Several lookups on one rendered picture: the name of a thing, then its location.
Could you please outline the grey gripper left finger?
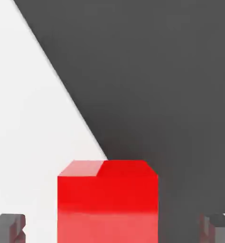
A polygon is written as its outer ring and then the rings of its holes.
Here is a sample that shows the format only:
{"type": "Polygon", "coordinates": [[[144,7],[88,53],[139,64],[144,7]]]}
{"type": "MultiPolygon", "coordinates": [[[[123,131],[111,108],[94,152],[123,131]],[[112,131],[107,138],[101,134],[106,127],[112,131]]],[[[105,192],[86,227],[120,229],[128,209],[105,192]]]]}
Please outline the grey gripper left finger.
{"type": "Polygon", "coordinates": [[[24,214],[0,215],[0,243],[26,243],[24,214]]]}

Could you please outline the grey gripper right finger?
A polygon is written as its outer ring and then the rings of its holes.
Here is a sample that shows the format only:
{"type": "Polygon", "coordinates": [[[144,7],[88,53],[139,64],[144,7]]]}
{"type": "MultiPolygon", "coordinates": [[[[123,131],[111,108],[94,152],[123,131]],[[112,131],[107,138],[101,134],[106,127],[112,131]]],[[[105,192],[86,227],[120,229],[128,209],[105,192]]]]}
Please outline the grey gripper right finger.
{"type": "Polygon", "coordinates": [[[201,214],[199,243],[225,243],[225,215],[201,214]]]}

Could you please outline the small red cube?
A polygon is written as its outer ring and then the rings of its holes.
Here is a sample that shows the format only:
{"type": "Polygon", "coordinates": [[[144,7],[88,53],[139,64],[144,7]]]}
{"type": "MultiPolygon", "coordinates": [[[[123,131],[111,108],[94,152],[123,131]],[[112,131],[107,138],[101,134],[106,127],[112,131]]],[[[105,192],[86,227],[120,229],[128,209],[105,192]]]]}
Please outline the small red cube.
{"type": "Polygon", "coordinates": [[[158,243],[159,177],[143,160],[74,160],[57,177],[57,243],[158,243]]]}

